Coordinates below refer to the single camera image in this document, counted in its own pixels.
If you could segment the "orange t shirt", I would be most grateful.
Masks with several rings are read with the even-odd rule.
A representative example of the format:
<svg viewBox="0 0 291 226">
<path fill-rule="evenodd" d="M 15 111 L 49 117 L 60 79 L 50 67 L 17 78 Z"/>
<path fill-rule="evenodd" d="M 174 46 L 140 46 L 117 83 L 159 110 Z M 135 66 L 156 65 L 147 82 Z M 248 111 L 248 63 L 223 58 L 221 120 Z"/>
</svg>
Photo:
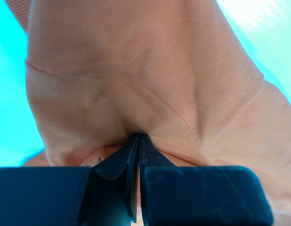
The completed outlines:
<svg viewBox="0 0 291 226">
<path fill-rule="evenodd" d="M 178 166 L 241 165 L 291 226 L 291 104 L 214 0 L 8 1 L 28 36 L 26 93 L 45 149 L 95 166 L 133 133 Z"/>
</svg>

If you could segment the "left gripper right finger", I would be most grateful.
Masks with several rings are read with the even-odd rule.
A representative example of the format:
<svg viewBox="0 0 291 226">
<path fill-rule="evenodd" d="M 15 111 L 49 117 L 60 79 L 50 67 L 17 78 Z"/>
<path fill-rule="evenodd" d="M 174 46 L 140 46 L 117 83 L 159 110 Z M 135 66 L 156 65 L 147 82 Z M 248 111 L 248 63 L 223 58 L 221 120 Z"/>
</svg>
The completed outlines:
<svg viewBox="0 0 291 226">
<path fill-rule="evenodd" d="M 147 135 L 140 136 L 139 166 L 141 209 L 145 226 L 180 225 L 181 185 L 178 169 L 153 145 Z"/>
</svg>

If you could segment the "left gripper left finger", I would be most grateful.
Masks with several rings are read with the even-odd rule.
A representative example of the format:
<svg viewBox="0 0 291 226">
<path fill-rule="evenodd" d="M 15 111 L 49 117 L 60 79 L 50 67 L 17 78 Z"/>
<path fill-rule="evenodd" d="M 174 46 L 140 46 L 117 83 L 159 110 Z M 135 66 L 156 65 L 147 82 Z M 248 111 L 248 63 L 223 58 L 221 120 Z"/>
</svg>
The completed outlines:
<svg viewBox="0 0 291 226">
<path fill-rule="evenodd" d="M 132 223 L 137 218 L 139 136 L 92 168 L 91 222 Z"/>
</svg>

